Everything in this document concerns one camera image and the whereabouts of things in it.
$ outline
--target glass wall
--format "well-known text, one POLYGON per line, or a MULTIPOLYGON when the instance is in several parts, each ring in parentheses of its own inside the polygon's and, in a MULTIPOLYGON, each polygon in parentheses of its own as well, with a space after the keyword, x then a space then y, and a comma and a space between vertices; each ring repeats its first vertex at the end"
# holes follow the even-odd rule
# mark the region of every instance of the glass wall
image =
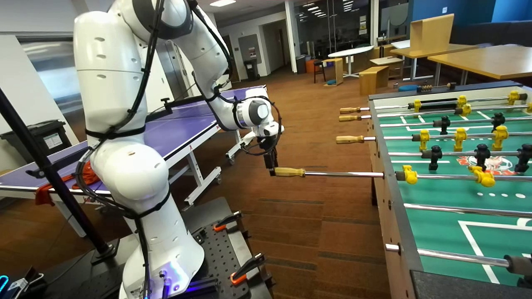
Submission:
POLYGON ((307 0, 295 12, 300 54, 320 61, 332 52, 370 46, 372 2, 379 2, 377 36, 405 39, 408 0, 307 0))
POLYGON ((369 46, 369 0, 315 0, 297 7, 300 54, 325 59, 332 52, 369 46))
POLYGON ((408 0, 380 0, 379 37, 385 37, 387 42, 405 41, 408 27, 408 0))

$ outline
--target foosball handle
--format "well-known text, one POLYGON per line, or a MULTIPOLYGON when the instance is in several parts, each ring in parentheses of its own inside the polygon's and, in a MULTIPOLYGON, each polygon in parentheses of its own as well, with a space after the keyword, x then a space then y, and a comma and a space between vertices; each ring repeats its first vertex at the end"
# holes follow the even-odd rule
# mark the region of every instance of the foosball handle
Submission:
POLYGON ((521 257, 503 257, 508 262, 508 273, 532 277, 532 260, 521 257))
POLYGON ((274 175, 280 179, 304 179, 304 169, 274 169, 274 175))
POLYGON ((357 117, 357 115, 340 115, 340 117, 337 117, 337 122, 355 122, 355 120, 360 120, 360 117, 357 117))
POLYGON ((362 112, 362 110, 357 109, 357 107, 344 107, 344 109, 339 109, 339 114, 340 114, 340 115, 345 115, 345 114, 359 114, 359 112, 362 112))
POLYGON ((364 137, 335 137, 335 145, 364 144, 364 137))

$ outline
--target green playing field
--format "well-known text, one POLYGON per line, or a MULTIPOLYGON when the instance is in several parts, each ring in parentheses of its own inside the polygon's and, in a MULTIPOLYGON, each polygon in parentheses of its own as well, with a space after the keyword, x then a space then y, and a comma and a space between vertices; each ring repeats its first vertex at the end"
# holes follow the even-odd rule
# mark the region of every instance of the green playing field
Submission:
MULTIPOLYGON (((450 127, 447 135, 440 137, 438 129, 430 129, 432 122, 438 122, 442 114, 427 114, 422 117, 385 117, 387 114, 397 114, 393 110, 375 110, 379 115, 375 130, 379 135, 388 139, 385 147, 379 147, 380 152, 388 155, 393 172, 402 172, 403 165, 410 165, 417 175, 448 175, 448 177, 472 177, 470 165, 475 165, 473 150, 483 144, 492 149, 493 139, 490 119, 495 114, 503 114, 508 120, 503 124, 508 130, 508 139, 502 142, 502 150, 515 154, 521 145, 532 145, 532 120, 517 122, 512 119, 532 119, 523 114, 523 109, 515 110, 477 110, 467 117, 458 117, 448 112, 450 127), (445 155, 453 152, 453 134, 457 129, 465 129, 467 139, 463 142, 463 152, 458 155, 445 155), (428 172, 428 160, 413 157, 418 154, 418 142, 410 140, 390 140, 395 137, 418 135, 420 130, 428 130, 430 139, 425 150, 440 147, 442 159, 437 162, 437 172, 428 172)), ((403 203, 410 205, 430 205, 430 207, 462 207, 480 210, 512 210, 532 213, 532 188, 530 182, 502 182, 497 177, 513 177, 513 167, 517 157, 493 155, 487 160, 487 172, 495 177, 495 187, 487 188, 473 180, 418 180, 415 185, 398 182, 398 192, 403 203)), ((480 217, 463 213, 440 213, 440 212, 420 212, 407 210, 407 218, 415 240, 417 250, 430 250, 442 253, 457 253, 468 257, 485 257, 502 260, 508 257, 521 257, 532 253, 532 222, 525 218, 507 217, 480 217)), ((420 258, 422 268, 427 273, 448 275, 463 280, 490 281, 515 286, 518 277, 510 275, 503 268, 482 267, 470 263, 458 263, 437 258, 420 258)))

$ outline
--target ceiling light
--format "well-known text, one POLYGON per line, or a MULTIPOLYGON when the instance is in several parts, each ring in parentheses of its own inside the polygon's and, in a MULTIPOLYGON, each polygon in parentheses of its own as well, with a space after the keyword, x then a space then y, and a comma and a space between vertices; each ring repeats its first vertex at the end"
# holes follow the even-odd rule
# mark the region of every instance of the ceiling light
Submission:
POLYGON ((226 6, 231 6, 234 4, 236 0, 216 0, 211 4, 211 7, 226 7, 226 6))

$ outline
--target office room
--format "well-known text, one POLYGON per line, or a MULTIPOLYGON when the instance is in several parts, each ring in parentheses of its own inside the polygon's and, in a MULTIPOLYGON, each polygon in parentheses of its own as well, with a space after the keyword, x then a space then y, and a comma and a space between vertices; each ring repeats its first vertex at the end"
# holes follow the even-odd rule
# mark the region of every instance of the office room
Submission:
POLYGON ((0 299, 530 298, 530 21, 1 2, 0 299))

